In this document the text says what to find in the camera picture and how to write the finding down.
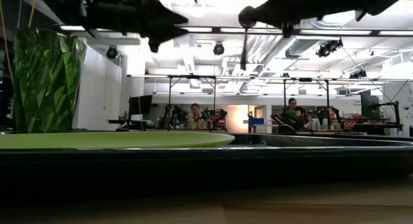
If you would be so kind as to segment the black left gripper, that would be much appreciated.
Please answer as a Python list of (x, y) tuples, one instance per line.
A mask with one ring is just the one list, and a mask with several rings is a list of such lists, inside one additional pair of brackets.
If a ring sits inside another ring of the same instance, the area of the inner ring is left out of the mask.
[[(43, 0), (60, 20), (69, 26), (82, 26), (89, 34), (107, 29), (125, 34), (146, 34), (150, 51), (158, 53), (162, 43), (181, 37), (187, 29), (174, 25), (188, 23), (188, 18), (165, 7), (160, 0)], [(172, 26), (149, 31), (148, 18)]]

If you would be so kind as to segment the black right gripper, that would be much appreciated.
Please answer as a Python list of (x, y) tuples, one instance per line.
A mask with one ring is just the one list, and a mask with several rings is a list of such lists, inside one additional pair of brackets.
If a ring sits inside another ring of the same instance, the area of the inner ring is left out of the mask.
[(302, 19), (355, 10), (363, 0), (268, 0), (253, 11), (253, 22), (282, 27), (284, 36), (290, 36), (293, 25)]

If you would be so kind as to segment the light green round plate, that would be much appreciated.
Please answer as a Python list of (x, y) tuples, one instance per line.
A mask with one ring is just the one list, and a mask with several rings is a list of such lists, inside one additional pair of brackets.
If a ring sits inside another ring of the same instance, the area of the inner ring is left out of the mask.
[(130, 149), (220, 148), (235, 140), (210, 132), (66, 132), (0, 134), (0, 150), (10, 149)]

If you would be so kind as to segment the green faceted translucent cup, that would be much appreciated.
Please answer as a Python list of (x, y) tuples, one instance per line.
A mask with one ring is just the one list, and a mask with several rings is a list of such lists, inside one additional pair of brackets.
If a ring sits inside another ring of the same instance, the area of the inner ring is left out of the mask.
[(14, 33), (14, 130), (70, 132), (87, 46), (38, 28)]

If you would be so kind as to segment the dark green serving tray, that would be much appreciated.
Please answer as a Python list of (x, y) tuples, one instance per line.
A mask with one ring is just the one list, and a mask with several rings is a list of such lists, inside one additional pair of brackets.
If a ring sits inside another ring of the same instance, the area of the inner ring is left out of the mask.
[(413, 142), (234, 134), (220, 148), (0, 150), (0, 185), (116, 190), (249, 187), (413, 174)]

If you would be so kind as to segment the black overhead light bar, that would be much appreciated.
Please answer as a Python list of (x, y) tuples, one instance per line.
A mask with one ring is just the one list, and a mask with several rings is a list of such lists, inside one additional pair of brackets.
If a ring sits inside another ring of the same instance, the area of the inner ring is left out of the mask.
[[(66, 32), (86, 32), (82, 26), (59, 26)], [(193, 26), (182, 27), (191, 34), (235, 34), (242, 35), (245, 29), (241, 27), (218, 27), (218, 26)], [(96, 32), (119, 32), (98, 28)], [(282, 31), (277, 28), (249, 28), (248, 35), (282, 35)], [(393, 30), (393, 29), (350, 29), (350, 28), (331, 28), (331, 29), (302, 29), (297, 28), (292, 32), (293, 36), (338, 36), (338, 37), (413, 37), (413, 30)]]

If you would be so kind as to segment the black computer monitor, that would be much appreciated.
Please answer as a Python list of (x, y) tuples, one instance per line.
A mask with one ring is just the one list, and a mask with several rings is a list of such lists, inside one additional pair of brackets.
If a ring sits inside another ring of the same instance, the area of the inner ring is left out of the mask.
[(152, 104), (152, 98), (153, 98), (153, 95), (130, 97), (128, 101), (129, 103), (128, 113), (131, 116), (138, 115), (138, 114), (142, 114), (142, 115), (149, 114), (150, 107)]

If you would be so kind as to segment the person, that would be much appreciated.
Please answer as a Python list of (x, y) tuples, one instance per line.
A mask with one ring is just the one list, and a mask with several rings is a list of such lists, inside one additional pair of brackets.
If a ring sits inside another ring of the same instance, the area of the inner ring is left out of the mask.
[(297, 105), (295, 98), (290, 98), (287, 107), (280, 114), (275, 114), (273, 117), (279, 124), (289, 125), (294, 130), (306, 129), (311, 120), (306, 110)]
[(207, 123), (201, 117), (201, 109), (197, 103), (191, 105), (191, 113), (189, 115), (189, 125), (191, 129), (206, 128)]

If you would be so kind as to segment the black office chair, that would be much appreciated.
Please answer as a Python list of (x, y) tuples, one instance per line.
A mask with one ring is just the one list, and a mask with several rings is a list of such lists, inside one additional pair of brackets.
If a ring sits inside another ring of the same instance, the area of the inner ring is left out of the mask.
[(277, 133), (278, 134), (296, 134), (296, 130), (294, 129), (294, 127), (291, 127), (290, 125), (283, 124), (283, 125), (278, 126)]

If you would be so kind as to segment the tall black monitor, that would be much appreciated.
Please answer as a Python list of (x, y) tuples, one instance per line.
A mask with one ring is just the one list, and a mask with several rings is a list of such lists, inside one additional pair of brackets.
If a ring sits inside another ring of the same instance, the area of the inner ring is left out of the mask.
[(360, 95), (362, 116), (370, 119), (379, 119), (380, 110), (377, 107), (379, 98), (377, 96), (372, 96), (369, 90), (361, 92)]

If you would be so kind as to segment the cluttered background workbench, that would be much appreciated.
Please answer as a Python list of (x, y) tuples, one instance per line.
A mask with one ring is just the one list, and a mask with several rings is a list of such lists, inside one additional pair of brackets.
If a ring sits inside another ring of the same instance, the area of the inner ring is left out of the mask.
[(401, 122), (389, 121), (385, 118), (373, 119), (369, 117), (362, 117), (360, 115), (353, 115), (352, 117), (340, 117), (337, 114), (330, 112), (328, 115), (330, 121), (330, 128), (338, 124), (339, 129), (344, 132), (361, 132), (367, 135), (385, 136), (387, 130), (403, 130)]

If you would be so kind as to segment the white board panel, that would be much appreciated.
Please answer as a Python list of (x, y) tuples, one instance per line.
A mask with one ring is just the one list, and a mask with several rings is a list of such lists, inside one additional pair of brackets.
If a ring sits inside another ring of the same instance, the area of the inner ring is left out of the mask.
[(384, 83), (383, 93), (385, 103), (399, 102), (399, 119), (403, 125), (401, 131), (391, 129), (390, 135), (410, 137), (413, 135), (413, 81)]

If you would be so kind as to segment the silver ventilation duct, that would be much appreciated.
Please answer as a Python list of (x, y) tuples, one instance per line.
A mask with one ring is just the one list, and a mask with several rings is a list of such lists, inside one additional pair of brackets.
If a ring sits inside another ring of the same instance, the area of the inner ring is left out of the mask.
[[(354, 18), (346, 18), (342, 20), (333, 21), (324, 17), (322, 20), (318, 21), (317, 19), (306, 19), (302, 21), (298, 27), (299, 28), (315, 28), (315, 29), (326, 29), (326, 28), (341, 28), (349, 21)], [(313, 47), (316, 43), (319, 42), (319, 39), (299, 39), (298, 37), (292, 42), (290, 47), (285, 50), (285, 56), (287, 58), (296, 59), (301, 57), (308, 49)]]

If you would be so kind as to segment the black workstation frame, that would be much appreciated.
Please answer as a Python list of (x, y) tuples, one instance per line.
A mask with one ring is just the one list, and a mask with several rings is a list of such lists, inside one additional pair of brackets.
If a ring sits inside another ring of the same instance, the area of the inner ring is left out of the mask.
[(172, 104), (171, 103), (171, 95), (172, 95), (172, 87), (173, 87), (173, 84), (172, 84), (173, 78), (177, 78), (177, 82), (182, 78), (196, 79), (196, 80), (204, 79), (207, 82), (209, 81), (209, 79), (213, 79), (214, 84), (211, 85), (211, 87), (214, 89), (214, 93), (213, 93), (214, 103), (213, 103), (213, 109), (212, 110), (215, 110), (215, 108), (216, 108), (216, 83), (217, 83), (217, 77), (216, 76), (199, 76), (199, 75), (189, 74), (189, 75), (171, 75), (171, 76), (168, 76), (168, 78), (169, 78), (168, 105)]
[[(309, 83), (312, 82), (312, 79), (309, 77), (304, 77), (304, 78), (293, 78), (293, 77), (286, 77), (284, 79), (282, 79), (283, 81), (283, 101), (284, 101), (284, 108), (287, 107), (288, 105), (288, 100), (287, 100), (287, 83), (289, 83), (289, 85), (291, 85), (293, 82), (305, 82), (305, 83)], [(325, 90), (326, 94), (324, 95), (325, 97), (325, 101), (326, 101), (326, 109), (324, 109), (324, 111), (320, 112), (319, 114), (316, 114), (317, 119), (318, 119), (318, 127), (313, 129), (312, 128), (312, 118), (310, 120), (310, 123), (308, 124), (308, 127), (304, 130), (311, 130), (311, 131), (315, 131), (315, 130), (319, 130), (319, 131), (327, 131), (330, 130), (330, 121), (328, 120), (328, 115), (330, 112), (330, 94), (329, 94), (329, 87), (328, 87), (328, 81), (325, 81), (326, 86), (325, 87), (321, 87), (322, 89)], [(322, 94), (310, 94), (310, 95), (303, 95), (303, 94), (299, 94), (299, 96), (304, 96), (308, 98), (308, 103), (310, 102), (310, 100), (312, 100), (312, 106), (321, 106), (321, 102), (317, 103), (314, 102), (316, 97), (323, 97)]]

